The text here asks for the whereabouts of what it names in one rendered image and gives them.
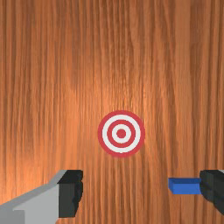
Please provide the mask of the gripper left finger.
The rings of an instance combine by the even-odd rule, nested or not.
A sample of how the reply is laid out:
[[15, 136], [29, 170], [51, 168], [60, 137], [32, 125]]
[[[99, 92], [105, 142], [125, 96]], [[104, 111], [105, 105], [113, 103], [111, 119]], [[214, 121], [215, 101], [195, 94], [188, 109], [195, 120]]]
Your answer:
[[0, 224], [56, 224], [73, 218], [83, 194], [83, 171], [61, 170], [44, 184], [0, 205]]

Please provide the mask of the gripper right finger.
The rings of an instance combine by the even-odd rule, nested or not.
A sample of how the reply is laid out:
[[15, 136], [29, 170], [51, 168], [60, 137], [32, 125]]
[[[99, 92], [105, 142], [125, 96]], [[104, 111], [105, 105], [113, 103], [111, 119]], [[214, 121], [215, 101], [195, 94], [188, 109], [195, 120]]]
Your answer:
[[203, 170], [199, 177], [201, 194], [224, 215], [224, 170]]

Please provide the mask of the long blue stick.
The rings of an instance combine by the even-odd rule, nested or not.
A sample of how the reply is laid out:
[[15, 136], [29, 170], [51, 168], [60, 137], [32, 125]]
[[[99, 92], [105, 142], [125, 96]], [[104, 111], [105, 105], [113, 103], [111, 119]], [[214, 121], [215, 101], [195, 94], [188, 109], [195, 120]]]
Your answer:
[[200, 194], [199, 178], [168, 178], [168, 186], [173, 194]]

